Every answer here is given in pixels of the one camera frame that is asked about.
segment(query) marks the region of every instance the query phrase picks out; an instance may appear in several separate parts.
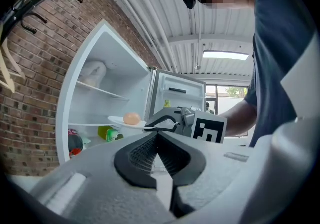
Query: ceiling beam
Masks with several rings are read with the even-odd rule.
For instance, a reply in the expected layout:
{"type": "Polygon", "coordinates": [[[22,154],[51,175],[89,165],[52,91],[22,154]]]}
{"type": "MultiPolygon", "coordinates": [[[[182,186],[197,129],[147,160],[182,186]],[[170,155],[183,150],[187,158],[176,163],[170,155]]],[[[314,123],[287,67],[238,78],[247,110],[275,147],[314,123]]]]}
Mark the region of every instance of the ceiling beam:
{"type": "Polygon", "coordinates": [[[188,77],[205,81],[207,84],[229,85],[229,86],[249,86],[251,76],[232,74],[184,74],[188,77]]]}
{"type": "MultiPolygon", "coordinates": [[[[189,35],[182,35],[182,36],[175,36],[169,37],[168,41],[170,45],[177,45],[177,44],[185,44],[185,43],[197,43],[199,40],[199,35],[197,34],[189,34],[189,35]]],[[[252,45],[253,38],[245,37],[245,36],[238,36],[238,35],[226,35],[226,34],[202,34],[201,35],[201,42],[203,43],[210,43],[214,41],[219,42],[238,42],[238,43],[250,43],[252,45]]]]}

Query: white corrugated ceiling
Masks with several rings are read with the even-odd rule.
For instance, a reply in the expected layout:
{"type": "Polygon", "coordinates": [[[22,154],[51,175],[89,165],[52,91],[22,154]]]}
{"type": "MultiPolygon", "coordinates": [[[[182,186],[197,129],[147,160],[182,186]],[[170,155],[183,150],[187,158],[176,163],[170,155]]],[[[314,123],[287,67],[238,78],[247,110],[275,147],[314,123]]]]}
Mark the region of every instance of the white corrugated ceiling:
{"type": "Polygon", "coordinates": [[[232,79],[252,74],[252,38],[255,31],[252,9],[210,9],[198,2],[194,9],[189,10],[182,0],[127,0],[128,2],[150,33],[149,38],[152,38],[156,47],[160,47],[156,54],[160,55],[168,69],[194,74],[195,77],[200,74],[205,74],[206,77],[209,77],[208,74],[215,74],[224,77],[228,75],[232,79]],[[155,14],[162,28],[157,24],[155,14]],[[202,57],[203,50],[243,52],[249,53],[250,57],[245,61],[208,59],[202,57]],[[197,64],[201,65],[199,70],[195,69],[197,64]]]}

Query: ceiling light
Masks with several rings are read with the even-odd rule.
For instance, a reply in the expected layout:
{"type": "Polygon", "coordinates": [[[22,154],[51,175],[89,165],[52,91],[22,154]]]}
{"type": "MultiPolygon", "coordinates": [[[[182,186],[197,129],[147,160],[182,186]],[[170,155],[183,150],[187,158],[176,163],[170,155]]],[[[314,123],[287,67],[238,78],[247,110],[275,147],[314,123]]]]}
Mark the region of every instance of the ceiling light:
{"type": "Polygon", "coordinates": [[[230,59],[240,59],[246,60],[249,54],[240,52],[230,52],[230,51],[214,51],[205,50],[203,52],[204,58],[230,58],[230,59]]]}

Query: plate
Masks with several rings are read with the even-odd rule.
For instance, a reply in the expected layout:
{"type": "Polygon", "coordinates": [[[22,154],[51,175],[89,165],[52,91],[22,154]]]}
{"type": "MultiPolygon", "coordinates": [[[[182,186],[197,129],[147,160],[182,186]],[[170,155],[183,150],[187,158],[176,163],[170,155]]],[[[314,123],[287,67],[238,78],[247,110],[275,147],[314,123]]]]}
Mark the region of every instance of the plate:
{"type": "Polygon", "coordinates": [[[143,129],[153,129],[153,128],[154,128],[154,127],[146,128],[146,127],[145,127],[145,124],[146,124],[145,121],[140,121],[140,123],[138,123],[137,125],[130,125],[130,124],[124,123],[123,117],[119,117],[119,116],[109,116],[108,119],[109,119],[111,122],[114,122],[114,123],[116,123],[116,124],[120,124],[120,125],[125,126],[125,127],[129,127],[129,128],[131,128],[131,129],[143,130],[143,129]]]}

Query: brown egg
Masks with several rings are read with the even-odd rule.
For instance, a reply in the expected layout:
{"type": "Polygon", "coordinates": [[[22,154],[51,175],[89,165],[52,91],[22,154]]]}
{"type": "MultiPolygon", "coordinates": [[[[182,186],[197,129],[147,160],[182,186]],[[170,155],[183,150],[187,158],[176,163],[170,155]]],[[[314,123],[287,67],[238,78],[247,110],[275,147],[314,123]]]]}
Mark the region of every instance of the brown egg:
{"type": "Polygon", "coordinates": [[[141,121],[141,118],[137,113],[126,113],[123,120],[125,124],[137,125],[141,121]]]}

